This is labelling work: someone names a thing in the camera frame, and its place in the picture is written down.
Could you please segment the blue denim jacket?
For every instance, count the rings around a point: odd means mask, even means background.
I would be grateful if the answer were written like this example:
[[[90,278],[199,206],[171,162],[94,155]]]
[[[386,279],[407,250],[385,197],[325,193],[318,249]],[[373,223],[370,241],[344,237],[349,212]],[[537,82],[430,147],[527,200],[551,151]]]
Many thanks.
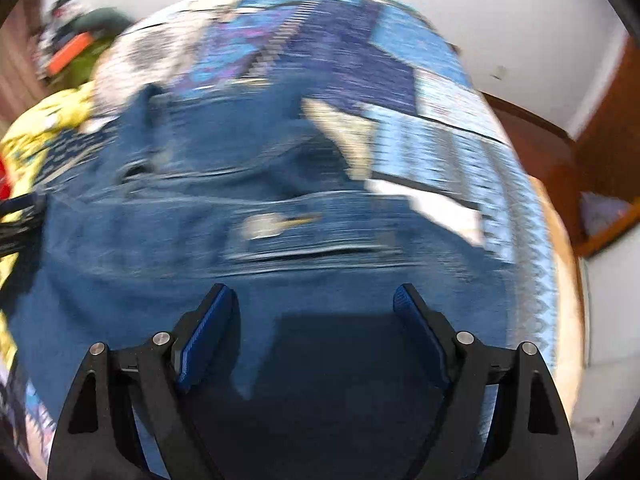
[[[1,293],[52,415],[90,344],[141,344],[213,284],[239,305],[186,411],[230,479],[398,479],[442,393],[394,315],[405,283],[459,330],[508,338],[513,272],[352,180],[303,118],[306,81],[205,99],[141,90],[54,179]]]

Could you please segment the pile of clothes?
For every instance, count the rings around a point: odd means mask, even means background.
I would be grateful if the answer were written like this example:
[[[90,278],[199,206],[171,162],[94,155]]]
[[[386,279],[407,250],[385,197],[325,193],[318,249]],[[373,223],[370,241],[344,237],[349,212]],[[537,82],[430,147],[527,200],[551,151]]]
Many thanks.
[[[93,39],[115,38],[132,24],[132,18],[111,6],[93,8],[82,0],[56,0],[44,17],[38,53],[54,55],[85,32]]]

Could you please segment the red plush item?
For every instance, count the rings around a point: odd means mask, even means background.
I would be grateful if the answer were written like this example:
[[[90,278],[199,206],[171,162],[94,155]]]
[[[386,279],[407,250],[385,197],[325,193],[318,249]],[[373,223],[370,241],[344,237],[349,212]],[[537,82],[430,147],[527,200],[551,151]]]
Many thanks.
[[[8,170],[0,159],[0,200],[8,200],[12,194],[12,183],[9,178]]]

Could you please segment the yellow duck print blanket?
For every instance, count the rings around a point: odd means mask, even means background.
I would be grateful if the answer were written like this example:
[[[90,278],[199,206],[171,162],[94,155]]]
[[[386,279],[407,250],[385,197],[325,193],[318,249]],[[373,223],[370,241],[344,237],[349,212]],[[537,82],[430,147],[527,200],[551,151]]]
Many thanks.
[[[79,127],[92,109],[93,83],[55,92],[26,110],[1,139],[1,162],[11,193],[29,193],[49,148],[63,130]]]

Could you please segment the beige fleece blanket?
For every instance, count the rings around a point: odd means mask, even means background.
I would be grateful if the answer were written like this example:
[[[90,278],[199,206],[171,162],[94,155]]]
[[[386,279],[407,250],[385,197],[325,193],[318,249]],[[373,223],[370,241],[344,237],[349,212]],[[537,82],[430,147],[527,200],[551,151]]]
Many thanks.
[[[576,261],[564,223],[554,209],[541,180],[529,178],[544,212],[558,285],[556,304],[555,368],[553,378],[565,413],[572,418],[578,399],[585,357],[585,324]]]

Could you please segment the green storage box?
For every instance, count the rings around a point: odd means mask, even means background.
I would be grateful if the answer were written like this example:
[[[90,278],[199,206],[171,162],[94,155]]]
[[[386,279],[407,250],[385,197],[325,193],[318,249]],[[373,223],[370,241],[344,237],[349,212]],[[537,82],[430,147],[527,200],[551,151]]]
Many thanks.
[[[57,75],[49,80],[51,91],[73,89],[85,84],[91,77],[93,67],[99,57],[114,42],[114,37],[106,37],[96,40],[86,47],[76,58],[71,60]]]

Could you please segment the orange box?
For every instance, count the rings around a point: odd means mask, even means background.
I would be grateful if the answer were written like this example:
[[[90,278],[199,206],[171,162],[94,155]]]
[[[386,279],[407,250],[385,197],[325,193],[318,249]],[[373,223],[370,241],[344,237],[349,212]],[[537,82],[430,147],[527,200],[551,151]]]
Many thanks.
[[[58,74],[93,43],[93,36],[88,32],[82,32],[81,34],[73,36],[72,39],[68,40],[61,49],[58,49],[55,54],[51,56],[46,67],[46,74],[48,76]]]

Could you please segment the blue patchwork bedspread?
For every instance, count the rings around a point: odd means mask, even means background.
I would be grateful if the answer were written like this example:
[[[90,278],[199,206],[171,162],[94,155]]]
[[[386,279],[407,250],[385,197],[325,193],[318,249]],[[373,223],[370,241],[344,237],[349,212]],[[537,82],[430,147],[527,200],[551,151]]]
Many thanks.
[[[560,364],[559,286],[544,206],[457,53],[393,0],[182,0],[123,32],[93,71],[99,116],[146,84],[198,96],[247,79],[317,75],[311,119],[356,174],[475,209],[488,252],[516,267],[510,335]]]

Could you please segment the wooden wardrobe door frame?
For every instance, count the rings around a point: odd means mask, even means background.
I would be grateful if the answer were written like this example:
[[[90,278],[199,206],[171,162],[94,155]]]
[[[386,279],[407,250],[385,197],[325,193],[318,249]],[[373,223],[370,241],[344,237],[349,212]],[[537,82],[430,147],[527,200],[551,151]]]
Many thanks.
[[[525,171],[541,180],[575,254],[605,248],[639,224],[639,45],[627,39],[612,82],[577,140],[524,108],[486,96]],[[621,198],[630,211],[597,235],[580,216],[582,193]]]

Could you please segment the wall power socket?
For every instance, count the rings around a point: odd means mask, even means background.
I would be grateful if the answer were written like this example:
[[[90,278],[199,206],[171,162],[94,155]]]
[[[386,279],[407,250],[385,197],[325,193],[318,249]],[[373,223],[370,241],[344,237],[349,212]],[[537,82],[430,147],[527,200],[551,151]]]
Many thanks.
[[[498,65],[491,73],[491,77],[497,80],[503,80],[506,76],[506,68],[502,65]]]

